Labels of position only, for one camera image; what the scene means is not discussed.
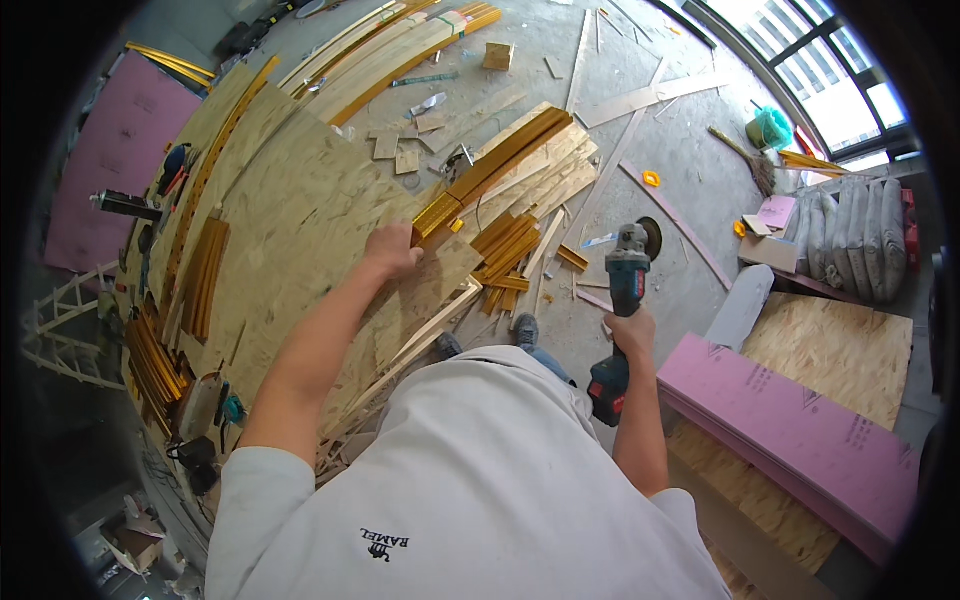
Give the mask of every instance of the white t-shirt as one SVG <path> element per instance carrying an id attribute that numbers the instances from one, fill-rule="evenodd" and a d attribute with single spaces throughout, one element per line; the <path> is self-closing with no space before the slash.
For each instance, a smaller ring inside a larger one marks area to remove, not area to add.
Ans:
<path id="1" fill-rule="evenodd" d="M 729 598 L 693 498 L 638 492 L 588 403 L 523 350 L 479 348 L 407 377 L 318 492 L 293 454 L 236 450 L 207 599 Z"/>

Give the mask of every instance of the sneaker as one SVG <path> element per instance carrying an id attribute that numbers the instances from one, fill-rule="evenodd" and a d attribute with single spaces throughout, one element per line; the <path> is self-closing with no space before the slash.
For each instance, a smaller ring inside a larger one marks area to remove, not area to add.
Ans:
<path id="1" fill-rule="evenodd" d="M 537 319 L 530 313 L 523 313 L 516 318 L 514 326 L 517 346 L 536 346 L 540 337 L 540 328 L 537 327 Z"/>
<path id="2" fill-rule="evenodd" d="M 437 338 L 437 341 L 433 344 L 444 360 L 464 353 L 464 349 L 460 347 L 460 342 L 457 341 L 457 338 L 453 337 L 452 333 L 447 333 L 446 331 L 441 333 L 440 337 Z"/>

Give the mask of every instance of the man's right hand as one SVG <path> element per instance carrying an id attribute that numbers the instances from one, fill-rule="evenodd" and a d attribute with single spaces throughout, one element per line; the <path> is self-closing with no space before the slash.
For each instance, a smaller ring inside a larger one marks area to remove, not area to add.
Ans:
<path id="1" fill-rule="evenodd" d="M 632 317 L 617 317 L 609 313 L 604 318 L 613 331 L 613 341 L 627 355 L 627 360 L 633 358 L 654 357 L 654 337 L 657 335 L 657 322 L 643 306 L 640 306 Z"/>

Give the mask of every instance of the cement bag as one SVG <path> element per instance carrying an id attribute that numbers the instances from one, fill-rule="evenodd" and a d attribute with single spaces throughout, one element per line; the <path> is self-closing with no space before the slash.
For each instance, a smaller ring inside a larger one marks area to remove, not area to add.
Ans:
<path id="1" fill-rule="evenodd" d="M 863 231 L 867 226 L 867 210 L 870 208 L 870 192 L 860 182 L 853 184 L 853 206 L 850 209 L 850 228 L 847 229 L 847 256 L 853 269 L 856 294 L 865 302 L 874 301 L 874 289 L 867 275 L 867 261 L 863 257 Z"/>
<path id="2" fill-rule="evenodd" d="M 837 201 L 827 192 L 820 192 L 820 206 L 824 210 L 824 272 L 827 274 L 827 284 L 833 288 L 843 285 L 843 278 L 836 268 L 833 259 L 833 236 L 836 234 Z"/>
<path id="3" fill-rule="evenodd" d="M 863 259 L 867 276 L 874 291 L 874 302 L 886 302 L 887 290 L 883 280 L 883 243 L 880 240 L 880 213 L 883 208 L 883 184 L 870 184 L 870 202 L 867 204 L 867 223 L 863 229 Z"/>
<path id="4" fill-rule="evenodd" d="M 810 199 L 810 233 L 806 237 L 806 258 L 810 263 L 810 276 L 817 281 L 827 277 L 827 252 L 824 236 L 827 233 L 827 221 L 820 194 Z"/>
<path id="5" fill-rule="evenodd" d="M 906 245 L 903 243 L 903 205 L 900 182 L 889 180 L 883 186 L 883 208 L 880 210 L 880 233 L 883 240 L 883 264 L 886 280 L 884 298 L 894 301 L 903 274 L 906 273 Z"/>
<path id="6" fill-rule="evenodd" d="M 810 276 L 810 260 L 806 254 L 806 238 L 810 235 L 810 201 L 807 198 L 797 200 L 800 205 L 797 210 L 800 212 L 800 225 L 797 227 L 797 273 L 799 275 Z"/>
<path id="7" fill-rule="evenodd" d="M 847 254 L 847 232 L 850 229 L 850 216 L 853 208 L 853 184 L 844 183 L 840 188 L 840 205 L 837 206 L 837 222 L 833 229 L 833 262 L 837 273 L 843 279 L 843 289 L 848 294 L 856 294 L 856 281 L 853 268 Z"/>
<path id="8" fill-rule="evenodd" d="M 797 229 L 800 227 L 800 207 L 803 203 L 799 200 L 793 205 L 793 212 L 786 222 L 786 231 L 783 232 L 783 239 L 787 242 L 797 241 Z"/>

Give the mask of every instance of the angle grinder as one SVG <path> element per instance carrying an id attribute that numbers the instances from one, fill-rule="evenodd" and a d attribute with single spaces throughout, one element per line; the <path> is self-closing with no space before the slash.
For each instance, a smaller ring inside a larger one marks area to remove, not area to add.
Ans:
<path id="1" fill-rule="evenodd" d="M 606 260 L 613 314 L 617 317 L 631 317 L 640 307 L 646 294 L 646 275 L 662 245 L 660 226 L 650 217 L 620 228 L 616 248 L 607 254 Z M 590 377 L 587 392 L 593 398 L 593 415 L 607 426 L 616 427 L 630 383 L 630 366 L 616 341 L 613 355 L 593 365 Z"/>

